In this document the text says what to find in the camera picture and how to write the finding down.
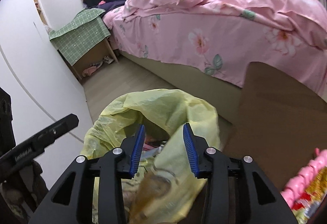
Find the left hand in glove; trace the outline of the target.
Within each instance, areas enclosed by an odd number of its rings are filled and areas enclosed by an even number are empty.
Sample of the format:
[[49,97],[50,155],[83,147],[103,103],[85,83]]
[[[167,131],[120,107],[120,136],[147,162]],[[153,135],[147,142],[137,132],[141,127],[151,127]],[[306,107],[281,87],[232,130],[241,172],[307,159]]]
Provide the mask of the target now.
[[40,164],[32,161],[14,179],[1,183],[1,223],[29,222],[33,210],[27,205],[23,192],[26,191],[39,206],[49,191],[42,173]]

